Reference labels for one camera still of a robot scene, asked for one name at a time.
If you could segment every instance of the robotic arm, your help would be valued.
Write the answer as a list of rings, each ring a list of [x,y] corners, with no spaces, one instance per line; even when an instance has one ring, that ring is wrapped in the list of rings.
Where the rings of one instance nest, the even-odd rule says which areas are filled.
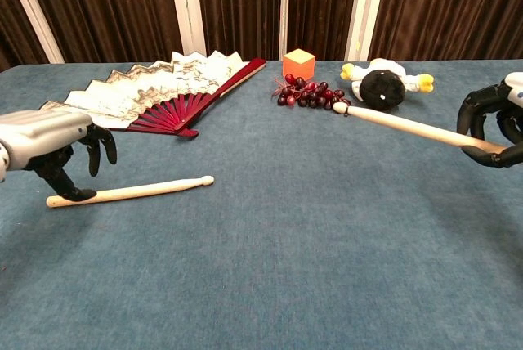
[[[63,167],[72,156],[75,141],[87,146],[89,173],[100,166],[100,141],[107,159],[116,164],[116,145],[111,133],[95,125],[87,114],[55,110],[22,110],[0,115],[0,182],[7,171],[34,170],[55,192],[67,200],[90,199],[96,192],[78,189]]]
[[[457,132],[484,140],[483,125],[488,113],[497,113],[501,133],[514,145],[500,154],[464,146],[463,152],[478,164],[508,168],[523,162],[523,72],[512,72],[500,83],[471,92],[458,113]]]

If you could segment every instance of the plush toy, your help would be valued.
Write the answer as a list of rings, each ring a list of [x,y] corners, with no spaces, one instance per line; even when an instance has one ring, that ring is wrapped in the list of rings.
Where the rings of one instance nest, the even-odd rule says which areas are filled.
[[[405,68],[392,60],[376,58],[368,68],[345,64],[342,79],[352,81],[352,92],[374,110],[389,110],[399,105],[405,92],[432,92],[434,78],[429,74],[408,75]]]

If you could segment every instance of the brown curtain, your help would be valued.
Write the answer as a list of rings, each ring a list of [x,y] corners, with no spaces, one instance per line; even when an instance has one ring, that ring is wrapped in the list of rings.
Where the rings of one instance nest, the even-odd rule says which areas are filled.
[[[277,60],[279,5],[280,0],[200,0],[208,53]]]
[[[174,0],[38,0],[65,62],[170,60]]]
[[[369,59],[523,58],[523,0],[381,0]]]
[[[49,62],[20,0],[0,0],[0,72]]]
[[[287,50],[343,60],[354,0],[288,0]]]

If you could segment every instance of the black ball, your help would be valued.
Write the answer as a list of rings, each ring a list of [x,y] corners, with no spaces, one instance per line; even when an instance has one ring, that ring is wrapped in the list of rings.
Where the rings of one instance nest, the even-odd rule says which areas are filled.
[[[361,81],[360,95],[371,109],[389,110],[403,102],[405,85],[390,70],[373,70]]]

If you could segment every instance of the wooden drumstick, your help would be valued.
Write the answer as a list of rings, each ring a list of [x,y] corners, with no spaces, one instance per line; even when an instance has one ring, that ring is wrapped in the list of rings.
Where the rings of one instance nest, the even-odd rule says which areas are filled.
[[[409,119],[402,119],[401,117],[383,113],[381,111],[350,106],[344,102],[336,102],[333,106],[333,109],[339,114],[354,115],[359,119],[366,119],[367,121],[371,121],[373,123],[379,123],[381,125],[399,129],[404,132],[413,133],[421,137],[441,141],[452,146],[474,146],[481,148],[483,151],[496,154],[499,154],[501,151],[507,148],[489,141],[484,141],[467,135],[462,135],[460,133],[447,131],[446,129],[432,127],[431,125],[426,125],[424,123],[417,123]]]
[[[57,208],[70,205],[101,203],[104,201],[114,201],[123,199],[134,199],[136,197],[159,195],[184,191],[185,189],[195,188],[197,186],[207,186],[214,182],[214,177],[205,176],[201,178],[188,178],[185,180],[176,180],[169,182],[160,182],[158,184],[149,184],[141,186],[130,186],[128,188],[111,189],[108,191],[99,191],[91,199],[84,201],[71,201],[61,196],[47,197],[47,207]]]

